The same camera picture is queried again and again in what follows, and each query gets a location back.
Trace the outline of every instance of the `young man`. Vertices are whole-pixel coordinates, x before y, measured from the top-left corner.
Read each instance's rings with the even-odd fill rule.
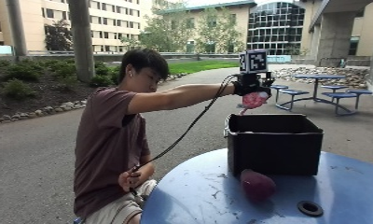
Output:
[[[139,205],[129,189],[147,195],[154,166],[139,113],[171,110],[210,100],[219,84],[182,85],[158,91],[169,68],[150,49],[129,50],[121,60],[117,88],[98,88],[88,97],[76,138],[74,214],[84,223],[139,223]],[[254,91],[233,82],[221,96]],[[131,168],[145,164],[131,172]]]

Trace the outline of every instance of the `dark hair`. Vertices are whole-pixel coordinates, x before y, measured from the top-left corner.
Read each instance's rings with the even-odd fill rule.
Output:
[[[138,73],[143,67],[149,67],[159,75],[161,79],[167,78],[169,65],[163,58],[153,49],[130,49],[125,52],[121,59],[121,70],[118,76],[118,83],[121,83],[125,76],[125,66],[133,65],[135,72]]]

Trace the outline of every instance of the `building pillar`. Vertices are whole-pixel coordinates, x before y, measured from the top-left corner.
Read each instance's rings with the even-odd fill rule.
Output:
[[[68,1],[77,79],[89,82],[94,76],[90,26],[86,0]]]
[[[6,6],[9,11],[9,29],[13,45],[13,54],[17,61],[18,56],[26,56],[28,54],[18,0],[6,0]]]
[[[347,58],[350,35],[356,12],[332,12],[322,15],[315,65],[336,67]]]
[[[319,47],[319,37],[320,37],[320,24],[314,25],[312,33],[311,33],[311,39],[310,39],[310,54],[314,57],[318,53],[318,47]]]

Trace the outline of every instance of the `curved glass facade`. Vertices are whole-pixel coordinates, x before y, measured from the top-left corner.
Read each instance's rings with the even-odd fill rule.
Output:
[[[247,49],[266,49],[268,55],[299,54],[304,9],[287,2],[250,9]]]

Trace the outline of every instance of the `green lawn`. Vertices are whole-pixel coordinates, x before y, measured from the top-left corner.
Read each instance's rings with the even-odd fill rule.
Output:
[[[198,61],[190,63],[169,63],[170,74],[194,73],[215,68],[238,67],[238,62]]]

